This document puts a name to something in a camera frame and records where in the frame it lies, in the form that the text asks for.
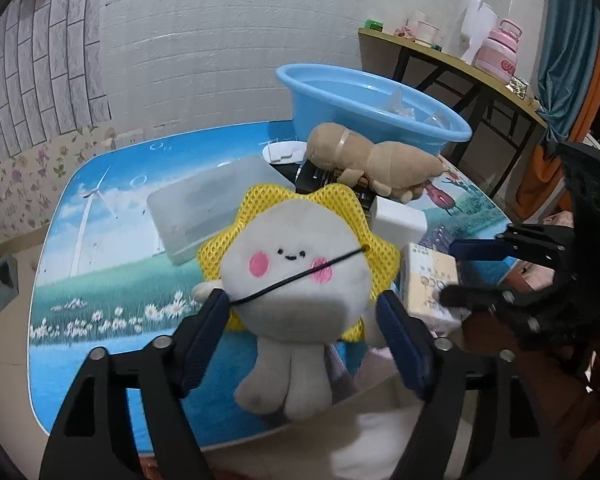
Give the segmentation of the black bottle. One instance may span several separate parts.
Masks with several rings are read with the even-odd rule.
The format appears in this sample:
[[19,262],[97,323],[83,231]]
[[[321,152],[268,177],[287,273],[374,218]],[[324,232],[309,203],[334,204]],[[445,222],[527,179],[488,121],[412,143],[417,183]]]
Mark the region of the black bottle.
[[[300,194],[313,193],[320,188],[329,184],[337,182],[339,176],[338,171],[327,171],[313,165],[308,160],[304,162],[297,174],[296,180],[294,180],[294,187]],[[353,193],[358,198],[365,211],[370,211],[370,207],[373,205],[373,201],[376,198],[376,193],[370,188],[366,177],[362,177],[361,180],[352,188]]]

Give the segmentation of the teal curtain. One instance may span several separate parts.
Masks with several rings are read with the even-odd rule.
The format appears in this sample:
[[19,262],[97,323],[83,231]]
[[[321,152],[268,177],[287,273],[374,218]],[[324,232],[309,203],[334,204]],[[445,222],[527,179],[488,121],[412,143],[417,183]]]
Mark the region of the teal curtain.
[[594,74],[600,11],[592,0],[547,0],[538,69],[543,143],[556,148],[570,135]]

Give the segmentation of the white plastic scoop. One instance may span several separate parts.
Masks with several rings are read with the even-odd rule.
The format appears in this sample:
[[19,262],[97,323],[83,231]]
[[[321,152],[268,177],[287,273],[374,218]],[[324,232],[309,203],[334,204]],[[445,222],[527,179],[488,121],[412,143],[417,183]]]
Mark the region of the white plastic scoop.
[[271,142],[263,148],[262,157],[270,165],[300,164],[306,157],[306,142]]

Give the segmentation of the blue plastic basin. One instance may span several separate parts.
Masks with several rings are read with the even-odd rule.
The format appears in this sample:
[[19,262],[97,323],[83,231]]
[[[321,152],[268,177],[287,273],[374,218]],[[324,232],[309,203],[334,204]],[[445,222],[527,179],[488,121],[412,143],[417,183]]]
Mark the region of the blue plastic basin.
[[[326,64],[286,64],[275,71],[290,92],[296,137],[305,141],[323,122],[345,126],[375,143],[396,141],[437,155],[446,144],[471,139],[468,122],[445,104],[405,84],[375,74]],[[396,90],[411,106],[431,114],[441,110],[450,130],[428,126],[382,109]]]

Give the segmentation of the brown plush toy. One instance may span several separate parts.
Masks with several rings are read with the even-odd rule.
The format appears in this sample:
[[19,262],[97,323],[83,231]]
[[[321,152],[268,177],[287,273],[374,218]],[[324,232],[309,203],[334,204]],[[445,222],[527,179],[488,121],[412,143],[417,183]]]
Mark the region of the brown plush toy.
[[365,179],[379,196],[402,204],[417,200],[425,184],[442,175],[439,156],[396,141],[374,143],[334,122],[315,127],[306,142],[306,159],[336,174],[336,181],[354,188]]

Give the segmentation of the dustpan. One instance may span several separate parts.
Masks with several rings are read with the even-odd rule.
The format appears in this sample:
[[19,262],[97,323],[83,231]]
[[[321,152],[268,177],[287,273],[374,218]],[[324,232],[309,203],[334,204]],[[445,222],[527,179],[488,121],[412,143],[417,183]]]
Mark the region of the dustpan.
[[0,313],[19,294],[18,262],[13,255],[0,259]]

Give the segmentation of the white kettle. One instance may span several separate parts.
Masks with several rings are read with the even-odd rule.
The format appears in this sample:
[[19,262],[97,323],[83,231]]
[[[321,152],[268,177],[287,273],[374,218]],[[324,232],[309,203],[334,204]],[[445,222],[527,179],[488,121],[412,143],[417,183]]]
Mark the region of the white kettle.
[[471,65],[483,40],[494,29],[498,14],[486,0],[466,0],[460,23],[460,59]]

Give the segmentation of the white cup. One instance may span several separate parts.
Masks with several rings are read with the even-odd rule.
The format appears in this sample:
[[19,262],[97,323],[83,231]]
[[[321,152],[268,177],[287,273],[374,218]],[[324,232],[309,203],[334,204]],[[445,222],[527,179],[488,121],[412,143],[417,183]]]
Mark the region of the white cup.
[[419,20],[416,25],[415,40],[420,44],[429,44],[430,46],[436,42],[436,36],[439,32],[437,26],[426,21]]

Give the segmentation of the white power adapter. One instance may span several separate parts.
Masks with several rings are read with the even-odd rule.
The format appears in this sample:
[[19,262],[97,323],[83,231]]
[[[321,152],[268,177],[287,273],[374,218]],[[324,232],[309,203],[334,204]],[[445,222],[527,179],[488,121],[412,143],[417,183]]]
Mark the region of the white power adapter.
[[421,210],[377,196],[370,207],[370,229],[402,249],[408,244],[418,244],[427,232],[428,223]]

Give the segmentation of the white sun plush toy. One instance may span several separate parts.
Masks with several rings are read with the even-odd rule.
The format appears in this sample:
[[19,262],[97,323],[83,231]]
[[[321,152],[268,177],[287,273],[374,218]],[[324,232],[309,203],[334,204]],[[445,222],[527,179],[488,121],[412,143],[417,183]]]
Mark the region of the white sun plush toy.
[[339,339],[366,339],[373,304],[400,268],[399,249],[370,230],[354,192],[337,183],[306,195],[253,186],[197,260],[204,281],[194,299],[224,290],[228,327],[257,339],[256,362],[235,402],[289,420],[332,405],[326,352]]

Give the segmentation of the green small box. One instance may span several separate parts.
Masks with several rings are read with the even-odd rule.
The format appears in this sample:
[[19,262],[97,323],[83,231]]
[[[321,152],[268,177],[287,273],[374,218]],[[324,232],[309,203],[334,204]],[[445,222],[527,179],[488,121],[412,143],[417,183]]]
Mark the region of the green small box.
[[376,32],[382,32],[384,30],[384,24],[375,20],[366,20],[364,24],[365,29],[376,30]]

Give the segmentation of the clear toothpick box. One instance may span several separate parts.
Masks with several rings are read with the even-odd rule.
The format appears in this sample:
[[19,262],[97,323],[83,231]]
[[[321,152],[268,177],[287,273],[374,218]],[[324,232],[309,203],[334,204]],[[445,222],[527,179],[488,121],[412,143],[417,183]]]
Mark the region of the clear toothpick box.
[[233,223],[247,191],[262,183],[294,189],[265,159],[248,156],[149,194],[151,219],[171,262],[180,266],[195,258],[202,244]]

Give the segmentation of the beige tissue pack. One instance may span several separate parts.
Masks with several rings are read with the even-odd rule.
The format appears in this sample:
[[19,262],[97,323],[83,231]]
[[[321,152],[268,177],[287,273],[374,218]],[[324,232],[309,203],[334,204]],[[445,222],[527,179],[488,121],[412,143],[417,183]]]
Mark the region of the beige tissue pack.
[[453,257],[410,243],[402,250],[400,295],[406,313],[421,320],[431,333],[446,337],[459,330],[466,309],[449,309],[439,302],[448,285],[458,284]]

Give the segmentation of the pink water bottle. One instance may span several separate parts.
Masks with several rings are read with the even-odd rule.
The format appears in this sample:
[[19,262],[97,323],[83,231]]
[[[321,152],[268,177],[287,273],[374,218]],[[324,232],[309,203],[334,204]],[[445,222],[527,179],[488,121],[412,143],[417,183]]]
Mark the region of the pink water bottle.
[[515,76],[518,46],[523,33],[516,23],[503,18],[483,40],[474,58],[474,66],[502,84],[509,84]]

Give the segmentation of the wooden side table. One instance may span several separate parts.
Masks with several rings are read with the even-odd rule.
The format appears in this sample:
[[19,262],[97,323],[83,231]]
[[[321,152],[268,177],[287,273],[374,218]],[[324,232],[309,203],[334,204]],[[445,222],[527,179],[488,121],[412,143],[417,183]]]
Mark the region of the wooden side table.
[[531,103],[475,67],[414,41],[361,28],[362,69],[411,86],[466,119],[472,137],[443,155],[501,203],[513,203],[546,123]]

